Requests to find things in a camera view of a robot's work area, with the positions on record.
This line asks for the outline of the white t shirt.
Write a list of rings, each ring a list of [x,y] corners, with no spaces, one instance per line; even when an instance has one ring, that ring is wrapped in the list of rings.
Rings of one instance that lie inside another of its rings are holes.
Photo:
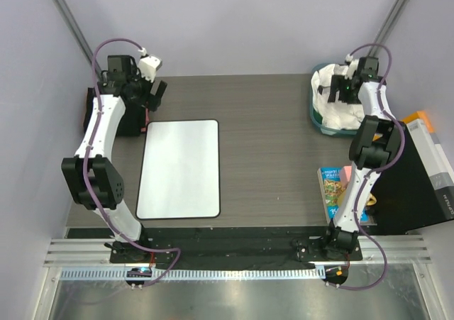
[[[361,104],[341,101],[338,87],[331,88],[333,75],[344,78],[348,65],[329,64],[315,70],[311,78],[311,102],[313,110],[321,117],[321,125],[336,131],[357,130],[364,119]]]

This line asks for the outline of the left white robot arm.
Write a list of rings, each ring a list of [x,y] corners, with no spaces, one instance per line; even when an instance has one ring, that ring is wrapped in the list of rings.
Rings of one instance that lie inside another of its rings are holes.
[[[124,181],[111,162],[118,126],[127,106],[156,111],[167,88],[160,82],[152,93],[160,58],[143,52],[135,61],[128,55],[110,55],[106,76],[94,88],[92,114],[83,141],[71,158],[64,158],[62,173],[75,204],[105,220],[117,242],[128,243],[127,255],[141,263],[151,245],[143,225],[124,201]]]

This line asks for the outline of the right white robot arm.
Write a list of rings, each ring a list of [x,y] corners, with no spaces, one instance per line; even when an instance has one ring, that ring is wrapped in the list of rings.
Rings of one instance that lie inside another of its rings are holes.
[[[350,181],[326,237],[320,242],[328,260],[343,260],[358,248],[360,219],[373,185],[382,171],[393,166],[404,150],[404,126],[392,114],[386,97],[385,76],[378,74],[379,60],[362,57],[350,63],[341,92],[356,92],[364,119],[350,145]]]

